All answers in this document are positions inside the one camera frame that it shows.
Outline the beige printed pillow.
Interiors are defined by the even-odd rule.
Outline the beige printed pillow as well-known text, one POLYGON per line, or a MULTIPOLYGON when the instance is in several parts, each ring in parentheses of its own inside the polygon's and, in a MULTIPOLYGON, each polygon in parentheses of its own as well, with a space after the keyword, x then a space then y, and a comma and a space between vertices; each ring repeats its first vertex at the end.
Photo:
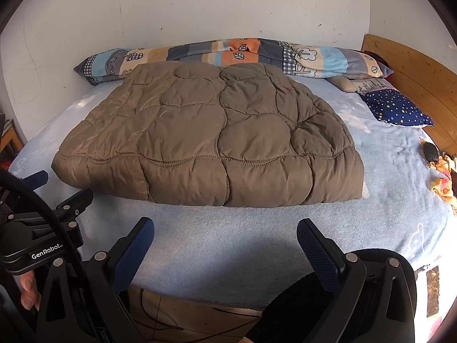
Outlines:
POLYGON ((394 89, 394 86, 382 77, 349 80, 346 77, 337 76, 327 78, 327 81, 343 92, 356 93, 361 96, 373 91, 394 89))

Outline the yellow orange cloth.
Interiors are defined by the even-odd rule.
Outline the yellow orange cloth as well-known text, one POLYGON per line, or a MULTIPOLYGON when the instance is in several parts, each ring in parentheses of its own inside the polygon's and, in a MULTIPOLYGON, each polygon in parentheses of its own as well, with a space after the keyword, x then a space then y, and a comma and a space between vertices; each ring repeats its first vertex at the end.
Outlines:
POLYGON ((437 162, 429 163, 429 167, 440 174, 430 183, 430 190, 449 204, 456 215, 456 158, 439 156, 437 162))

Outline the light blue bed sheet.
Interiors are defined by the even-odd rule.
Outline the light blue bed sheet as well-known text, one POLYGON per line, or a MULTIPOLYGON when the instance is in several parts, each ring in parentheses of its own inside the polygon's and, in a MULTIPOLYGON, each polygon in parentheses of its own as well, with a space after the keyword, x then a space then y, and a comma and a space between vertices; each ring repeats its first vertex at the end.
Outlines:
MULTIPOLYGON (((94 192, 77 217, 84 259, 111 246, 142 217, 155 238, 134 282, 166 296, 235 307, 265 307, 279 292, 310 273, 297 240, 297 224, 309 218, 344 252, 382 248, 413 267, 441 255, 456 236, 452 207, 430 190, 439 174, 422 152, 422 129, 377 121, 355 93, 326 80, 288 76, 327 102, 346 124, 364 166, 359 199, 276 208, 158 204, 94 192)), ((52 162, 69 132, 121 81, 100 84, 50 120, 13 160, 10 172, 26 177, 45 170, 37 190, 56 207, 76 188, 63 182, 52 162)))

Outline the navy star pattern pillow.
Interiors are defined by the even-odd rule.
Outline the navy star pattern pillow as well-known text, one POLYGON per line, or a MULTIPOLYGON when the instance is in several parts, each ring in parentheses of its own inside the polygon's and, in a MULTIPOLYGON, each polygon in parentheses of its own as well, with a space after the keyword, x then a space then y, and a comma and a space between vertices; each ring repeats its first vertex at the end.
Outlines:
POLYGON ((361 98, 377 121, 404 127, 434 126, 430 116, 396 89, 370 91, 361 98))

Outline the wooden headboard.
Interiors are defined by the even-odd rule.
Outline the wooden headboard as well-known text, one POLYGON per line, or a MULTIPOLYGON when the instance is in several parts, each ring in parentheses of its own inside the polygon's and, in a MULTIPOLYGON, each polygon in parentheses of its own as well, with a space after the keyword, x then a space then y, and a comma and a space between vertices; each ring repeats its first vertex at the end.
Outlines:
POLYGON ((456 153, 457 82, 456 74, 425 54, 373 34, 366 34, 362 50, 376 53, 394 71, 390 82, 422 111, 434 125, 424 131, 437 147, 456 153))

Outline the small black object on bed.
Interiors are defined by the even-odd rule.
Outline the small black object on bed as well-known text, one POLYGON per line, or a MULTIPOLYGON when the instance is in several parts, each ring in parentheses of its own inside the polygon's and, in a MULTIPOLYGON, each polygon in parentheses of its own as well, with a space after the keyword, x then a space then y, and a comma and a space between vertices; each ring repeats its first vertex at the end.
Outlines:
POLYGON ((439 161, 440 153, 433 143, 426 142, 423 144, 423 154, 429 163, 437 163, 439 161))

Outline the brown quilted hooded jacket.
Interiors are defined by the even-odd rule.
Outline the brown quilted hooded jacket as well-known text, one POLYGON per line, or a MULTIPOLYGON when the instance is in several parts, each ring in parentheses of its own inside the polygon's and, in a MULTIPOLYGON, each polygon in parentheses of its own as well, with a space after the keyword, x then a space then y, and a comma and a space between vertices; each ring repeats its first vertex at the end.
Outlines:
POLYGON ((138 66, 61 143, 66 184, 158 204, 276 208, 361 198, 332 107, 265 64, 138 66))

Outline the wooden shelf with red items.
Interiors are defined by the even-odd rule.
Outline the wooden shelf with red items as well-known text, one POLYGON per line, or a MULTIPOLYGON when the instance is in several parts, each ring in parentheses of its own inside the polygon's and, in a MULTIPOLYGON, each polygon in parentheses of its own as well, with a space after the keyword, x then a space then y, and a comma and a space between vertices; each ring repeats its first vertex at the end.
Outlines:
POLYGON ((9 169, 22 149, 23 143, 15 130, 13 121, 1 113, 1 169, 9 169))

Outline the patchwork folded quilt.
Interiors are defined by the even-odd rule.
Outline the patchwork folded quilt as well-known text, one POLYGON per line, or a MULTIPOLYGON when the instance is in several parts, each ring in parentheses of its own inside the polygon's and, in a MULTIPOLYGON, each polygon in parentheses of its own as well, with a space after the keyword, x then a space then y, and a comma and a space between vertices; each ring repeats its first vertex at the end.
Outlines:
POLYGON ((393 71, 373 54, 338 47, 313 47, 263 38, 233 38, 174 47, 115 48, 85 58, 74 68, 92 85, 124 78, 140 64, 164 61, 275 66, 286 75, 349 80, 381 78, 393 71))

